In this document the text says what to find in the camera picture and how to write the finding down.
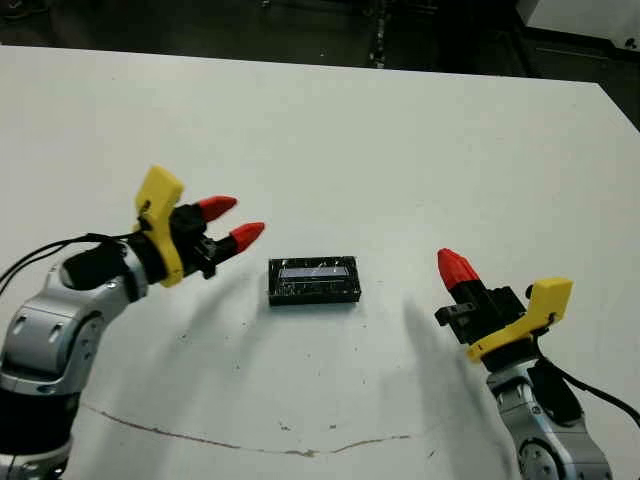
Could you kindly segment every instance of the table surface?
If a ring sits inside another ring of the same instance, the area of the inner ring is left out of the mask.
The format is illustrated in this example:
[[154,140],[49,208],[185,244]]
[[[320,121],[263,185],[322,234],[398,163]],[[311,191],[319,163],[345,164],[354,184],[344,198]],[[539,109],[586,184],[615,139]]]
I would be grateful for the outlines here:
[[[519,478],[437,249],[489,286],[575,280],[548,356],[640,405],[640,136],[594,84],[0,47],[0,264],[126,232],[151,164],[263,236],[103,337],[67,479]],[[269,308],[267,260],[355,255],[355,306]],[[51,263],[23,273],[2,329]],[[640,434],[578,393],[617,478]]]

